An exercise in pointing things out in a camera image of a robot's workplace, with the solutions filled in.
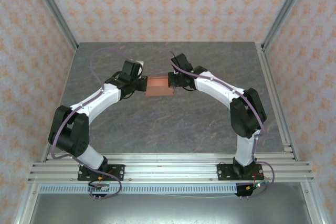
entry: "wire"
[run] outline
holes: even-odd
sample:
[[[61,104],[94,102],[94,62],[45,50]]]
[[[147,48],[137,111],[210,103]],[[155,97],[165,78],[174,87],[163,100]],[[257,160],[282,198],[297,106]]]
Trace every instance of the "wire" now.
[[[128,97],[124,97],[123,99],[128,99],[129,97],[131,97],[134,94],[134,92],[132,92]]]
[[[121,71],[117,71],[112,75],[112,77],[117,77],[120,73],[121,73]]]
[[[186,90],[186,91],[189,91],[189,92],[192,92],[192,91],[196,91],[197,89],[187,89],[185,87],[182,87],[182,89]]]
[[[120,191],[122,190],[122,184],[121,184],[120,179],[118,179],[117,177],[115,177],[115,176],[112,175],[112,174],[105,173],[105,172],[101,172],[101,171],[99,171],[99,170],[93,169],[93,168],[91,168],[90,166],[84,164],[82,161],[76,159],[75,157],[72,157],[72,158],[73,158],[74,160],[76,160],[79,164],[81,164],[82,166],[84,166],[85,168],[87,168],[87,169],[89,169],[89,170],[91,170],[91,171],[93,171],[93,172],[95,172],[95,173],[99,173],[99,174],[102,174],[102,175],[109,176],[109,177],[115,179],[115,180],[119,183],[119,189],[118,189],[118,191],[116,191],[114,194],[109,194],[109,195],[106,195],[106,196],[104,196],[104,197],[99,197],[99,199],[107,199],[107,198],[111,198],[111,197],[114,197],[115,195],[117,195],[118,193],[120,193]],[[93,199],[95,199],[96,196],[92,194],[92,191],[93,191],[93,189],[91,189],[91,191],[90,191],[90,196],[91,196]]]
[[[92,181],[90,181],[89,183],[88,183],[88,186],[92,186],[92,187],[94,187],[94,186],[98,186],[99,184],[100,184],[100,182],[102,182],[104,179],[106,179],[107,178],[107,176],[104,176],[102,179],[96,179],[96,180],[92,180]]]
[[[270,182],[269,186],[266,187],[266,189],[265,189],[264,191],[262,191],[262,192],[260,192],[260,193],[258,193],[258,194],[255,194],[255,195],[251,195],[251,196],[248,196],[248,197],[244,197],[244,198],[255,198],[255,197],[259,197],[259,196],[265,194],[265,193],[266,193],[266,192],[273,186],[274,179],[275,179],[275,172],[274,172],[273,167],[272,167],[270,164],[268,164],[267,162],[264,162],[264,161],[258,161],[258,162],[256,162],[256,163],[257,163],[257,164],[265,164],[265,165],[268,165],[268,166],[269,166],[269,168],[270,168],[271,171],[272,171],[272,181]]]
[[[235,195],[226,195],[226,196],[215,196],[215,197],[202,197],[202,196],[177,195],[177,194],[149,194],[149,195],[173,196],[173,197],[184,197],[184,198],[200,198],[200,199],[217,199],[217,198],[227,198],[227,197],[235,196]]]

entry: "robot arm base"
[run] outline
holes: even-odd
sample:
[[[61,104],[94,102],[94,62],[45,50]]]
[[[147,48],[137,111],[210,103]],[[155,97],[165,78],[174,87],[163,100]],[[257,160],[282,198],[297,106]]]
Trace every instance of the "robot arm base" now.
[[[242,166],[233,158],[232,164],[219,163],[217,165],[218,180],[263,180],[263,167],[255,162]]]
[[[108,164],[108,160],[104,156],[103,156],[103,161],[97,170],[104,172],[104,173],[109,173],[111,175],[114,175],[120,181],[123,181],[124,179],[125,165]],[[101,174],[96,173],[90,169],[87,169],[86,167],[82,165],[79,165],[79,172],[78,172],[78,177],[77,177],[78,181],[98,181],[101,179],[102,179]],[[109,176],[104,177],[104,181],[113,181],[113,180],[115,179]]]

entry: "perforated metal strip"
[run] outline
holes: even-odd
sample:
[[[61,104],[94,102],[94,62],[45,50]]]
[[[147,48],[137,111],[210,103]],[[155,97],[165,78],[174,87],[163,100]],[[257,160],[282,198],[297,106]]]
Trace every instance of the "perforated metal strip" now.
[[[91,188],[84,184],[41,184],[40,194],[87,194]],[[118,184],[109,184],[96,193],[111,194]],[[232,194],[235,183],[218,184],[123,184],[121,194]]]

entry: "aluminum frame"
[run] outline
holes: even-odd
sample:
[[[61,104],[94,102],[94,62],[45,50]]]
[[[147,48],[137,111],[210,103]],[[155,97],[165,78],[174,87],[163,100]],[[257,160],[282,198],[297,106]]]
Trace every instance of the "aluminum frame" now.
[[[270,45],[272,44],[274,38],[278,34],[278,31],[280,30],[282,23],[285,21],[289,11],[293,7],[296,0],[285,0],[283,6],[280,9],[280,12],[276,19],[274,20],[266,38],[263,43],[263,50],[267,51],[268,48],[270,48]]]
[[[265,77],[266,86],[269,92],[269,96],[271,99],[271,103],[273,106],[273,110],[275,113],[275,117],[277,120],[277,124],[280,131],[280,136],[282,139],[282,142],[290,143],[295,159],[300,160],[299,152],[297,150],[296,144],[293,142],[292,137],[290,135],[289,127],[286,122],[285,114],[282,110],[282,106],[280,103],[279,95],[277,92],[277,88],[273,79],[273,75],[266,57],[266,53],[263,51],[261,44],[256,43],[257,53],[259,57],[259,61],[261,64],[261,69]]]
[[[39,189],[40,183],[33,183],[28,185],[28,188],[22,197],[14,224],[30,223],[36,205]]]
[[[126,166],[123,183],[217,183],[220,162],[232,163],[234,154],[108,154],[111,164]],[[313,180],[309,162],[297,162],[293,153],[263,153],[258,160],[269,162],[275,170],[275,182],[305,182]],[[266,177],[270,168],[263,165]],[[34,163],[29,183],[87,183],[77,181],[78,163],[71,158]],[[228,180],[238,183],[239,180]]]
[[[52,15],[54,16],[55,20],[57,21],[59,27],[61,28],[62,32],[64,33],[69,45],[75,50],[78,48],[78,44],[74,35],[72,34],[67,22],[65,21],[61,11],[59,10],[55,0],[44,0],[46,5],[49,7]]]

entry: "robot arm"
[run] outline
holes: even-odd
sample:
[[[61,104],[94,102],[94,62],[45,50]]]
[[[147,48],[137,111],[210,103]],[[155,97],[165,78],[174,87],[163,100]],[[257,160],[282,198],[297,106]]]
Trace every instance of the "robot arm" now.
[[[251,109],[247,108],[247,104],[238,94],[214,81],[215,79],[219,79],[213,76],[207,69],[200,66],[193,68],[184,54],[180,54],[171,60],[182,70],[209,77],[209,79],[191,77],[175,70],[175,72],[168,73],[170,87],[190,87],[192,90],[205,92],[230,109],[231,126],[237,133],[238,141],[237,152],[233,161],[233,170],[239,175],[240,179],[246,179],[255,165],[254,139],[260,133],[260,125]],[[264,123],[266,114],[257,91],[254,89],[243,90],[235,86],[229,86],[247,98],[257,111],[262,123]]]
[[[81,107],[63,128],[56,146],[76,157],[93,169],[107,172],[107,160],[89,144],[89,125],[106,108],[122,99],[128,98],[135,91],[146,91],[147,77],[142,77],[143,62],[126,60],[120,72],[105,81],[104,91],[92,102],[101,90],[83,101],[70,107],[60,106],[51,126],[49,143],[55,140],[57,131],[65,118],[76,108]]]

